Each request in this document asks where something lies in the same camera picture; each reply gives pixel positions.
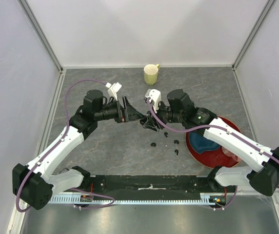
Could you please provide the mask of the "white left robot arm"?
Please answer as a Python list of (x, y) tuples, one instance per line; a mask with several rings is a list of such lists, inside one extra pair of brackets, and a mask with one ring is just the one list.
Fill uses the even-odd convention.
[(17, 164), (12, 170), (13, 193), (16, 202), (23, 200), (30, 207), (42, 209), (53, 197), (72, 188), (85, 192), (90, 188), (90, 173), (75, 166), (66, 173), (54, 175), (59, 164), (96, 130), (98, 122), (113, 119), (117, 123), (147, 118), (127, 100), (123, 103), (107, 99), (100, 90), (89, 90), (83, 104), (68, 119), (60, 135), (35, 159), (27, 165)]

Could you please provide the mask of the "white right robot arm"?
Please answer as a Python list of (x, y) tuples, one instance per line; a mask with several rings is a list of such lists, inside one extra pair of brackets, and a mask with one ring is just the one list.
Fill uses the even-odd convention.
[(279, 147), (271, 149), (246, 137), (208, 109), (196, 107), (182, 89), (167, 95), (168, 106), (156, 89), (149, 89), (145, 98), (150, 119), (157, 128), (170, 129), (168, 123), (181, 123), (185, 128), (183, 133), (195, 132), (246, 163), (239, 168), (215, 167), (206, 183), (210, 191), (218, 192), (227, 186), (251, 186), (262, 195), (272, 196), (279, 189)]

